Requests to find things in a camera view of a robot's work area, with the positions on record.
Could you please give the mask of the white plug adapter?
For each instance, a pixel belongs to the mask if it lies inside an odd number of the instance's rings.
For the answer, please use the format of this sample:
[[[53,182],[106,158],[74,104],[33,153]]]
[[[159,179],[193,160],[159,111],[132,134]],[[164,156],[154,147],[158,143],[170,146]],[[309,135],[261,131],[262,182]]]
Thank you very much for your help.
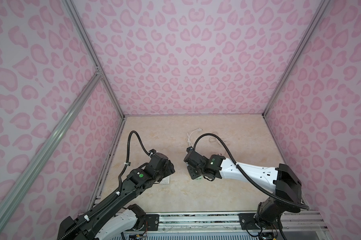
[[[161,180],[161,184],[169,184],[170,182],[170,176],[167,176]]]

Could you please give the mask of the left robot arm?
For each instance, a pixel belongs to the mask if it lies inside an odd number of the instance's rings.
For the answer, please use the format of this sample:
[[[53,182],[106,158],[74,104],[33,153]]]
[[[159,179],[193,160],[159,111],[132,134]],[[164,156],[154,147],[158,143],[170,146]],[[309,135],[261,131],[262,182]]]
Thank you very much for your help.
[[[132,170],[119,187],[103,201],[76,219],[67,217],[58,230],[58,240],[109,240],[127,230],[147,229],[146,213],[136,204],[117,217],[125,205],[154,183],[175,173],[171,161],[161,153],[150,156],[150,162]]]

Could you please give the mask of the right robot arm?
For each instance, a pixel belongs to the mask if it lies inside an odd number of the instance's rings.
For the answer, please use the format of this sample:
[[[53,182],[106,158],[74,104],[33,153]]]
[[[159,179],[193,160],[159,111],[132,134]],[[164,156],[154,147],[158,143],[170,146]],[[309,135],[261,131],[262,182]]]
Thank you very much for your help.
[[[259,167],[235,161],[231,156],[212,155],[207,158],[193,147],[187,148],[184,158],[191,179],[202,177],[210,182],[215,179],[238,180],[250,183],[267,195],[258,204],[253,217],[244,220],[246,226],[256,229],[269,229],[284,213],[299,213],[307,210],[302,202],[302,183],[285,164],[278,167]]]

